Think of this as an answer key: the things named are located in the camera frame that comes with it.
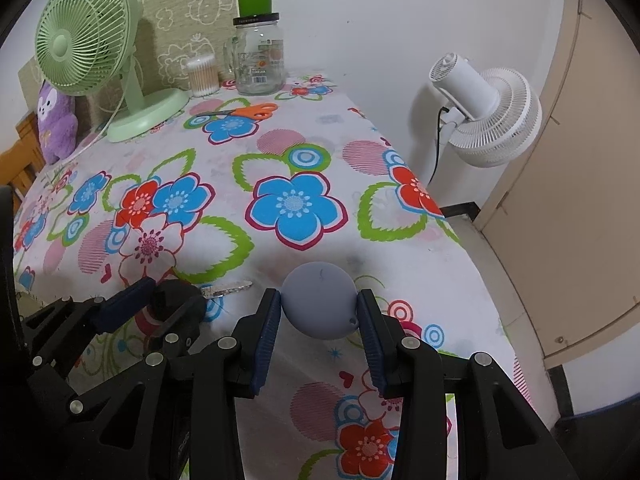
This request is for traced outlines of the black car key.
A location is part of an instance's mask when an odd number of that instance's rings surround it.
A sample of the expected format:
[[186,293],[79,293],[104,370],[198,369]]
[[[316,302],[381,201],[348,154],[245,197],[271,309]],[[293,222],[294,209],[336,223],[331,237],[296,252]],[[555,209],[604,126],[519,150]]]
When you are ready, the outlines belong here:
[[203,321],[210,323],[219,318],[224,310],[224,298],[244,292],[253,286],[251,281],[239,281],[228,284],[205,284],[195,286],[185,281],[164,281],[157,286],[148,306],[151,318],[157,322],[165,322],[181,307],[186,300],[201,297],[206,302]]

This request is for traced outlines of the small grey round ball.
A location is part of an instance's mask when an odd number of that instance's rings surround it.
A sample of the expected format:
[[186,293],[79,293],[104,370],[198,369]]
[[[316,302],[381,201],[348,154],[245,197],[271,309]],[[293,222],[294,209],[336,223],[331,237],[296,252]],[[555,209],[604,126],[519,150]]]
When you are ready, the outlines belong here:
[[306,336],[335,340],[358,328],[356,286],[333,263],[315,261],[298,266],[284,279],[280,294],[288,322]]

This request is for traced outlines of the floral tablecloth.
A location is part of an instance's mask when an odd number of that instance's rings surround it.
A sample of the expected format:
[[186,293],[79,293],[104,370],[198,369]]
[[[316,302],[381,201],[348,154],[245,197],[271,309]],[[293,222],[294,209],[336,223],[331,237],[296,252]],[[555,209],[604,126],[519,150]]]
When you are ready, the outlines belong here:
[[[259,103],[261,122],[210,116]],[[204,341],[231,333],[306,262],[342,268],[441,354],[491,354],[530,396],[485,284],[408,164],[322,74],[273,96],[224,84],[134,140],[46,169],[14,223],[14,275],[44,304],[149,276],[251,281]],[[284,318],[266,385],[236,401],[247,479],[390,479],[401,400],[372,384],[359,334],[314,340]]]

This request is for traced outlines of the wooden bed headboard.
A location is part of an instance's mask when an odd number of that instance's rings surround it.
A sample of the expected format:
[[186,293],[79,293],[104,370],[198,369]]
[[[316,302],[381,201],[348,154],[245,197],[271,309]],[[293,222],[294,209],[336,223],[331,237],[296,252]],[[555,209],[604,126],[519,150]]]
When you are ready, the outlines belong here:
[[12,190],[13,212],[20,209],[37,174],[44,167],[37,115],[29,112],[16,126],[16,131],[18,140],[12,148],[1,154],[1,184]]

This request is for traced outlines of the purple plush toy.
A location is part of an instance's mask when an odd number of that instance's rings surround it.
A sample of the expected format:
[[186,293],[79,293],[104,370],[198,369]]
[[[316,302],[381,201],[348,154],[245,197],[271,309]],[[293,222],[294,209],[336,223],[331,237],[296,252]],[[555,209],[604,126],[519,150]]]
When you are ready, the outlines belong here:
[[75,98],[66,96],[46,80],[37,101],[38,139],[47,165],[66,159],[76,148],[78,119]]

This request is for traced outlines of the beige door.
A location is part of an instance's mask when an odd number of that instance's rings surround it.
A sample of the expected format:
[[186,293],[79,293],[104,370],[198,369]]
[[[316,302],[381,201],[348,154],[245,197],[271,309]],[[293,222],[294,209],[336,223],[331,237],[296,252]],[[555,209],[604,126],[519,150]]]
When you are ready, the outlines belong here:
[[639,55],[605,0],[565,0],[541,103],[477,224],[551,368],[639,319]]

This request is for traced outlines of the cotton swab container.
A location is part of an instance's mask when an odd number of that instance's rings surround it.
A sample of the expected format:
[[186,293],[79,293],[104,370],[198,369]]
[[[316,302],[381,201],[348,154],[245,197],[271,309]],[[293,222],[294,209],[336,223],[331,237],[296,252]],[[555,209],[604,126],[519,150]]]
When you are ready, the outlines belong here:
[[202,54],[186,61],[192,96],[209,96],[219,90],[219,76],[213,53]]

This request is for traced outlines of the green desk fan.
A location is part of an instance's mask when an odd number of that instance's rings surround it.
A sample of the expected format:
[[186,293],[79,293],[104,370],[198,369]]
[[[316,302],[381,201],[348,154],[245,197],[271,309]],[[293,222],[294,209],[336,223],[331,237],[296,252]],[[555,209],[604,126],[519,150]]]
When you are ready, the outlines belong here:
[[36,62],[56,90],[88,96],[120,79],[122,97],[105,125],[112,143],[140,136],[189,101],[178,88],[142,91],[134,45],[140,18],[138,0],[48,0],[36,28]]

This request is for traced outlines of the glass jar mug green lid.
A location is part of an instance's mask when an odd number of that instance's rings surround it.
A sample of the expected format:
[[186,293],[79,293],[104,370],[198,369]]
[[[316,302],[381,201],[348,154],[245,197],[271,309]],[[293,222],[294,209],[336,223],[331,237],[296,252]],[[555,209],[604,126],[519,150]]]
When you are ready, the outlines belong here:
[[224,44],[224,62],[244,96],[265,96],[285,83],[283,32],[272,0],[238,0],[233,36]]

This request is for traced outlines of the beige cartoon board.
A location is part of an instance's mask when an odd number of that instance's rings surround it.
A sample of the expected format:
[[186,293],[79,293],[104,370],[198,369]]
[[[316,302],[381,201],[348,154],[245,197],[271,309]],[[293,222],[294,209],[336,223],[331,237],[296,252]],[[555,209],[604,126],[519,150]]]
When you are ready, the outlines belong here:
[[[12,76],[14,88],[4,94],[4,112],[23,117],[36,109],[42,73],[35,61],[35,33],[48,0],[32,0],[12,28],[1,49],[1,66]],[[186,61],[215,53],[232,35],[236,0],[138,0],[136,72],[142,91],[189,87]]]

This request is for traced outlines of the white standing fan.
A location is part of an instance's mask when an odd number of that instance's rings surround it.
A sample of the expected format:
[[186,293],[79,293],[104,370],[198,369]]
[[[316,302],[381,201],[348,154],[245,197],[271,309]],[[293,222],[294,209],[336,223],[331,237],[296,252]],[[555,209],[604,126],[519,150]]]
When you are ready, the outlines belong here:
[[430,81],[447,99],[438,118],[436,155],[452,148],[470,166],[498,167],[520,157],[536,140],[542,106],[517,70],[480,73],[466,58],[449,52],[432,66]]

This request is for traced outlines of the orange handled scissors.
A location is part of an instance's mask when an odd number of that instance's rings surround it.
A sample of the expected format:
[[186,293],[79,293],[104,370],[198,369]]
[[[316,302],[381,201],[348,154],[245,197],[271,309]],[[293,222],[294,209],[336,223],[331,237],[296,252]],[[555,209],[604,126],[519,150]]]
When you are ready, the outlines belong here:
[[259,103],[246,107],[235,108],[234,110],[216,110],[216,112],[207,112],[210,116],[236,116],[245,117],[255,122],[261,122],[270,118],[279,107],[274,103]]

